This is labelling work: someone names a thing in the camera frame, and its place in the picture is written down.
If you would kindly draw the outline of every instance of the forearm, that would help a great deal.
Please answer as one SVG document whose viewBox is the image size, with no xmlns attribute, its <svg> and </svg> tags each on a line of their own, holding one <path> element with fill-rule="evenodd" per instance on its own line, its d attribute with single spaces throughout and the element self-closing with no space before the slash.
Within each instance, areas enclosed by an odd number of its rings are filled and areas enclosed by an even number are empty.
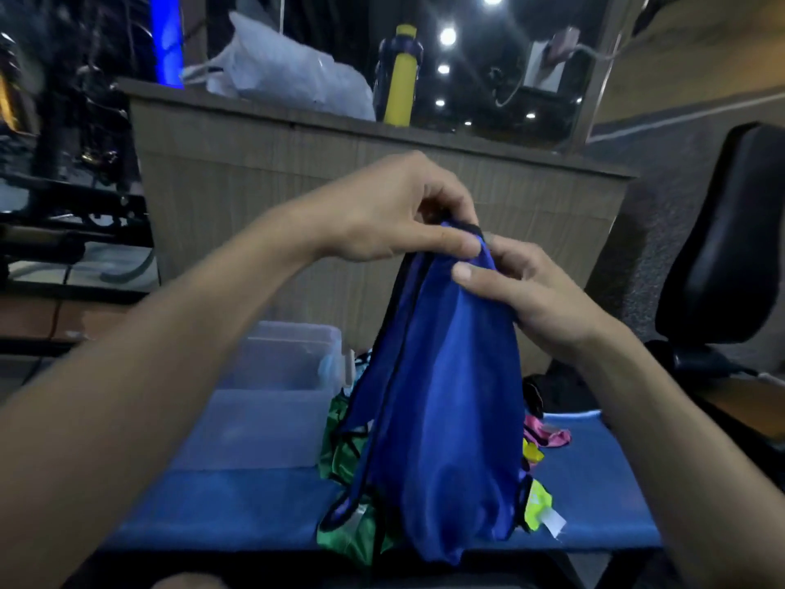
<svg viewBox="0 0 785 589">
<path fill-rule="evenodd" d="M 626 328 L 580 366 L 699 587 L 785 587 L 785 498 Z"/>
<path fill-rule="evenodd" d="M 300 225 L 288 208 L 262 217 L 3 406 L 0 584 L 59 586 L 118 525 L 190 431 L 243 332 L 315 256 Z"/>
</svg>

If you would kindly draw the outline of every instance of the pink fabric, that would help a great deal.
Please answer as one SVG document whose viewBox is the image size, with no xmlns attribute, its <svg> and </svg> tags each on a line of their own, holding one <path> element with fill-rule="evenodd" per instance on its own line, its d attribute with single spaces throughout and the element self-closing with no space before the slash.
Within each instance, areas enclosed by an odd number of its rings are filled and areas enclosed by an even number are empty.
<svg viewBox="0 0 785 589">
<path fill-rule="evenodd" d="M 555 428 L 532 415 L 526 416 L 524 436 L 537 446 L 547 448 L 568 445 L 572 441 L 570 430 Z"/>
</svg>

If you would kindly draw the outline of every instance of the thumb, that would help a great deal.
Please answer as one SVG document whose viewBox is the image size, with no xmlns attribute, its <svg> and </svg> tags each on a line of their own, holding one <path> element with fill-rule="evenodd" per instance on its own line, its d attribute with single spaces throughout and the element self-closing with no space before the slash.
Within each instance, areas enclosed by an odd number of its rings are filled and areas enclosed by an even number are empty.
<svg viewBox="0 0 785 589">
<path fill-rule="evenodd" d="M 541 286 L 533 281 L 511 279 L 500 272 L 466 262 L 453 266 L 452 278 L 468 292 L 507 304 L 521 315 L 535 310 L 539 304 Z"/>
<path fill-rule="evenodd" d="M 474 258 L 480 253 L 480 240 L 453 227 L 413 222 L 401 236 L 399 248 L 404 252 L 437 252 L 456 258 Z"/>
</svg>

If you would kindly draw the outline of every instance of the blue drawstring bag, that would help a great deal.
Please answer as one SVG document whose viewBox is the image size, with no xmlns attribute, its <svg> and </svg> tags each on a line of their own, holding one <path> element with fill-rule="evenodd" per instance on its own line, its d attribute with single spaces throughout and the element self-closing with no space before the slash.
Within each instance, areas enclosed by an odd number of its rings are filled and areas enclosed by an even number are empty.
<svg viewBox="0 0 785 589">
<path fill-rule="evenodd" d="M 481 242 L 474 265 L 495 268 Z M 515 527 L 525 403 L 514 313 L 451 278 L 456 259 L 407 254 L 341 430 L 372 422 L 351 486 L 320 523 L 346 523 L 373 495 L 428 561 L 458 564 Z"/>
</svg>

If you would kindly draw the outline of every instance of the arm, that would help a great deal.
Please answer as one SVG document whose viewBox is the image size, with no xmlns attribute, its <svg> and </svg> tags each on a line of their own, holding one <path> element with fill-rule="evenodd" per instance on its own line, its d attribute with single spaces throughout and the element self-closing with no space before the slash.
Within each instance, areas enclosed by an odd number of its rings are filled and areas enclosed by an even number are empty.
<svg viewBox="0 0 785 589">
<path fill-rule="evenodd" d="M 697 587 L 785 587 L 785 496 L 648 350 L 544 252 L 489 242 L 503 274 L 460 264 L 466 289 L 504 301 L 540 347 L 575 365 L 622 446 L 682 576 Z"/>
<path fill-rule="evenodd" d="M 328 254 L 479 252 L 469 234 L 417 222 L 423 203 L 476 223 L 466 188 L 420 154 L 388 157 L 277 207 L 12 397 L 0 409 L 0 586 L 58 587 L 99 546 L 297 271 Z"/>
</svg>

